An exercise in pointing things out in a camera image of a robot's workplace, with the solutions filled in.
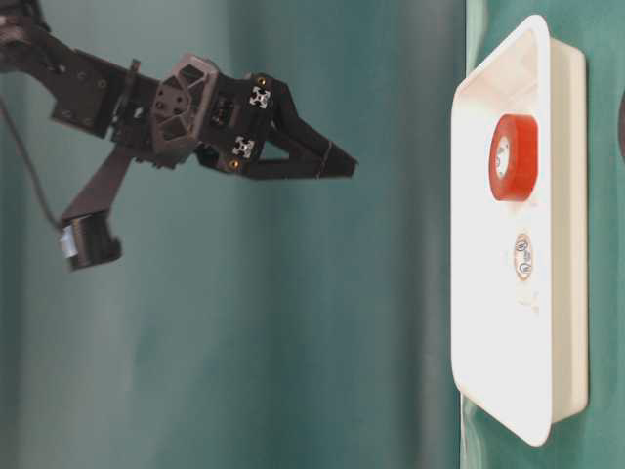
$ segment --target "cable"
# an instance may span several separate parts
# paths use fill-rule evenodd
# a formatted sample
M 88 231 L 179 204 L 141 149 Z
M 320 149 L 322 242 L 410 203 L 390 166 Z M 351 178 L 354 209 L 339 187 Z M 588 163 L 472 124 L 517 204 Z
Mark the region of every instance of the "cable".
M 9 113 L 9 110 L 7 109 L 7 106 L 2 97 L 0 97 L 0 114 L 2 114 L 2 117 L 7 122 L 9 130 L 11 132 L 11 136 L 13 137 L 13 140 L 16 143 L 18 154 L 21 156 L 21 159 L 26 165 L 26 170 L 28 171 L 28 174 L 30 175 L 30 179 L 32 180 L 32 185 L 34 186 L 35 194 L 37 195 L 37 202 L 39 202 L 39 206 L 41 207 L 41 210 L 46 216 L 46 219 L 48 220 L 48 222 L 50 222 L 50 225 L 52 225 L 53 228 L 57 230 L 58 232 L 62 232 L 63 228 L 61 227 L 61 223 L 55 218 L 55 216 L 52 213 L 52 210 L 50 209 L 50 205 L 48 204 L 48 200 L 46 199 L 46 194 L 44 194 L 43 192 L 41 181 L 39 180 L 39 176 L 37 175 L 37 170 L 35 169 L 35 165 L 33 164 L 32 159 L 30 159 L 30 156 L 28 155 L 28 150 L 26 149 L 26 146 L 23 144 L 23 141 L 20 137 L 20 133 L 18 132 L 18 128 L 16 127 L 15 122 L 11 118 L 11 114 Z

